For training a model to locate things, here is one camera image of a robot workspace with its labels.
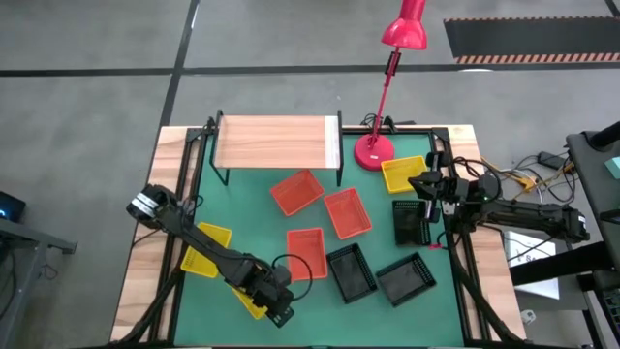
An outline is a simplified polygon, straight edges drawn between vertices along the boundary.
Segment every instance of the green surface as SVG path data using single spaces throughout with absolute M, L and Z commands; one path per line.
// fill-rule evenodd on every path
M 335 171 L 313 173 L 327 195 L 350 187 L 357 189 L 372 220 L 370 232 L 338 239 L 323 198 L 296 215 L 285 217 L 269 189 L 295 171 L 231 170 L 231 181 L 226 187 L 208 165 L 201 179 L 204 204 L 197 211 L 196 221 L 232 229 L 230 248 L 251 252 L 269 262 L 286 253 L 288 230 L 312 227 L 324 229 L 327 253 L 357 242 L 373 273 L 419 252 L 437 286 L 397 308 L 391 306 L 381 286 L 363 299 L 344 304 L 330 270 L 327 278 L 315 280 L 306 298 L 293 303 L 294 317 L 278 329 L 267 318 L 254 320 L 221 276 L 209 279 L 188 273 L 176 345 L 463 345 L 448 252 L 395 245 L 391 201 L 412 200 L 415 194 L 390 195 L 380 172 L 362 170 L 353 158 L 357 138 L 344 138 L 341 188 L 336 186 Z M 398 135 L 391 139 L 396 157 L 425 155 L 430 150 L 427 136 Z M 443 222 L 431 227 L 433 240 L 443 231 L 442 227 Z M 306 286 L 307 281 L 299 281 L 291 289 L 299 295 Z

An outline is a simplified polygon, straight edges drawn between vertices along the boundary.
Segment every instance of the wooden shelf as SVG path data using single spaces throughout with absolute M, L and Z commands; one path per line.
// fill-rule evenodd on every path
M 222 115 L 214 166 L 222 169 L 340 168 L 336 115 Z

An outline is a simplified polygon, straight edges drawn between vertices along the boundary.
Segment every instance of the lamp shade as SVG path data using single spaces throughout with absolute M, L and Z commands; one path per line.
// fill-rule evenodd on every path
M 381 42 L 398 48 L 426 49 L 422 13 L 426 0 L 403 0 L 400 15 L 389 25 Z

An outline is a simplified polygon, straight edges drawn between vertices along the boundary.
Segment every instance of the wooden board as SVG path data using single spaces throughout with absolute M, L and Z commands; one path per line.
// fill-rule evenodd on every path
M 224 115 L 215 161 L 224 169 L 338 169 L 337 116 Z
M 462 156 L 466 159 L 480 160 L 481 154 L 476 141 L 476 135 L 472 125 L 438 125 L 438 126 L 400 126 L 401 128 L 429 128 L 446 127 L 449 129 L 450 143 L 454 157 Z M 149 182 L 159 183 L 169 188 L 176 187 L 176 179 L 180 167 L 185 131 L 188 127 L 165 127 L 162 128 L 158 145 L 155 150 L 153 166 L 149 176 Z M 187 185 L 196 164 L 196 151 L 193 152 L 188 171 Z M 464 167 L 456 167 L 458 173 L 464 178 L 471 178 Z M 147 234 L 148 230 L 138 227 L 136 238 Z M 521 322 L 516 294 L 512 286 L 511 275 L 504 255 L 502 239 L 497 232 L 478 228 L 471 235 L 474 254 L 482 286 L 482 293 L 489 301 L 499 317 L 506 323 L 516 335 L 525 338 L 525 330 Z M 130 262 L 125 277 L 118 311 L 114 320 L 111 340 L 121 338 L 134 326 L 155 296 L 157 279 L 164 253 L 165 236 L 161 233 L 142 241 L 137 245 L 130 256 Z M 466 295 L 468 317 L 472 327 L 473 338 L 480 338 L 478 327 L 478 314 L 473 301 Z M 170 299 L 165 307 L 165 315 L 170 314 Z M 163 316 L 163 326 L 160 330 L 160 338 L 165 338 L 168 329 L 168 316 Z

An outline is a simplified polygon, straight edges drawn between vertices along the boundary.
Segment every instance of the red basket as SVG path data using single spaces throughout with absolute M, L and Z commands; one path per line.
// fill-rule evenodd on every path
M 340 239 L 351 238 L 372 229 L 370 217 L 355 188 L 327 195 L 325 205 Z
M 310 270 L 312 278 L 327 277 L 326 245 L 323 240 L 323 229 L 310 228 L 287 232 L 287 253 L 303 258 Z M 308 268 L 298 258 L 289 257 L 291 281 L 308 280 Z
M 310 170 L 299 171 L 271 188 L 271 195 L 284 215 L 291 216 L 321 198 L 325 189 Z

